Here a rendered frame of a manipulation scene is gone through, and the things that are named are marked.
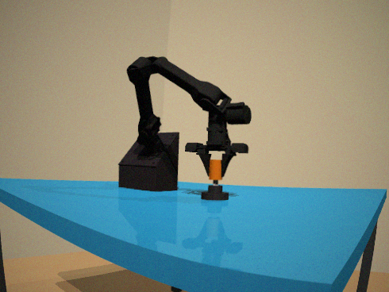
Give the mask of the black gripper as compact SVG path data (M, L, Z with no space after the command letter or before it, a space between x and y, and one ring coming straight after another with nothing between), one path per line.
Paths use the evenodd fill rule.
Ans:
M248 153L248 145L244 143L232 143L232 145L227 144L227 125L223 124L209 124L206 127L208 131L208 141L207 145L200 143L187 143L185 146L185 152L197 152L196 155L199 155L208 177L210 176L210 158L212 154L209 154L209 151L225 151L225 154L222 153L222 164L221 164L221 176L224 177L229 166L230 160L233 156L236 156L238 153ZM215 148L212 148L215 146ZM223 148L219 148L223 146Z

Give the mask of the orange knob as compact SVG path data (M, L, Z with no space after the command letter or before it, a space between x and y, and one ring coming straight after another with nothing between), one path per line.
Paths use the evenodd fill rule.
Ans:
M210 176L209 180L223 179L221 176L222 160L210 159Z

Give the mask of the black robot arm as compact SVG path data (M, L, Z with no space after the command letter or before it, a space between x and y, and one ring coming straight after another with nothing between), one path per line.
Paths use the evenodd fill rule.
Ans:
M188 92L193 101L203 110L209 111L209 124L248 125L252 112L244 102L231 102L231 98L212 83L199 81L187 74L182 68L172 64L165 57L141 56L127 68L129 81L134 84L140 113L137 142L144 145L147 156L158 156L166 144L163 144L157 133L160 131L160 117L153 114L149 79L153 74L180 86ZM221 104L217 106L219 100Z

